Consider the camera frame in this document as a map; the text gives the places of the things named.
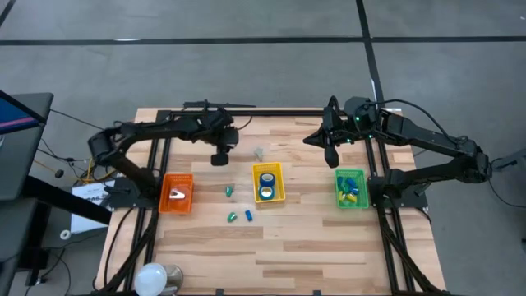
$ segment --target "wooden tabletop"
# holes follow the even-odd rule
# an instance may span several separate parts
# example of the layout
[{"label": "wooden tabletop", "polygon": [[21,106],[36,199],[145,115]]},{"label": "wooden tabletop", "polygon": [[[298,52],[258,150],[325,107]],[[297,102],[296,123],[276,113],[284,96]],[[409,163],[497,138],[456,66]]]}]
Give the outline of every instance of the wooden tabletop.
[{"label": "wooden tabletop", "polygon": [[[136,122],[153,122],[158,109],[139,109]],[[241,127],[248,117],[236,117]],[[180,294],[390,294],[376,210],[341,210],[335,200],[335,171],[323,150],[302,143],[320,126],[320,118],[255,117],[240,131],[238,146],[224,167],[210,165],[215,148],[201,142],[173,140],[168,172],[193,173],[195,191],[190,215],[161,215],[154,262],[182,268]],[[159,167],[162,141],[156,157]],[[254,202],[251,167],[254,150],[263,149],[263,162],[283,165],[286,202],[258,208]],[[378,172],[382,172],[377,144]],[[136,143],[127,156],[146,166],[150,141]],[[365,144],[342,145],[340,169],[362,169],[369,175]],[[409,146],[387,146],[390,166],[414,169]],[[234,185],[230,198],[225,187]],[[244,211],[250,210],[248,222]],[[101,257],[97,287],[102,286],[109,244],[125,210],[113,213]],[[230,212],[238,219],[228,223]],[[427,219],[413,209],[401,209],[408,252],[437,287],[445,284]],[[130,252],[136,210],[123,224],[108,265],[108,277]],[[399,286],[404,289],[395,255]],[[142,257],[137,268],[143,262]]]}]

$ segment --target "white paper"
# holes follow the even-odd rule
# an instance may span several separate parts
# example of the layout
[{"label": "white paper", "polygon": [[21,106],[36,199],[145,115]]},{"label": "white paper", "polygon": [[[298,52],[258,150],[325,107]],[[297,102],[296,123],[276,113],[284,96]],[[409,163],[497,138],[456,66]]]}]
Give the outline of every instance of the white paper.
[{"label": "white paper", "polygon": [[[100,205],[102,200],[108,196],[104,190],[106,186],[113,187],[115,181],[108,181],[104,183],[93,183],[80,187],[74,187],[72,193],[74,196],[89,200],[97,205]],[[72,225],[70,231],[72,234],[82,233],[92,229],[100,229],[108,227],[106,224],[95,222],[93,220],[80,217],[72,214]]]}]

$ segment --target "monitor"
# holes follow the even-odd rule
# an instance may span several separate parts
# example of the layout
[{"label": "monitor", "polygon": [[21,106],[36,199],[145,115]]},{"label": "monitor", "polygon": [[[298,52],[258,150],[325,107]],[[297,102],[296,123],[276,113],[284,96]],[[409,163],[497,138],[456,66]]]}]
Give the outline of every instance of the monitor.
[{"label": "monitor", "polygon": [[45,118],[0,90],[0,135],[45,123]]}]

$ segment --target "concrete floor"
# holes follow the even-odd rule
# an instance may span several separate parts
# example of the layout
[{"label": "concrete floor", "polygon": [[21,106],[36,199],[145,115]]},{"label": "concrete floor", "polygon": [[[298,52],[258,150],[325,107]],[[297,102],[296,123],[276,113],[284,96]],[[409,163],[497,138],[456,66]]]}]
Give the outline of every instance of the concrete floor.
[{"label": "concrete floor", "polygon": [[[0,1],[5,5],[7,0]],[[526,2],[505,0],[366,1],[373,36],[526,35]],[[361,35],[354,1],[345,0],[18,0],[0,39],[130,39],[262,35]],[[412,101],[454,135],[468,135],[491,158],[526,146],[526,43],[375,44],[387,99]],[[373,96],[361,44],[142,45],[0,47],[0,87],[7,93],[49,91],[53,108],[110,126],[140,107],[177,107],[185,101],[258,106],[323,106],[353,95]],[[404,114],[431,123],[415,109]],[[88,157],[91,127],[52,113],[44,139],[58,155]],[[64,169],[58,186],[73,183]],[[419,167],[445,161],[431,152]],[[512,169],[493,178],[507,200],[526,205],[524,177]],[[521,295],[526,289],[526,210],[498,201],[487,183],[447,182],[427,191],[433,233],[448,290],[469,295]],[[55,210],[45,246],[63,242],[67,213]],[[82,238],[81,234],[74,239]],[[71,294],[91,291],[104,234],[68,248]],[[12,295],[25,292],[18,274]],[[63,294],[59,266],[30,295]]]}]

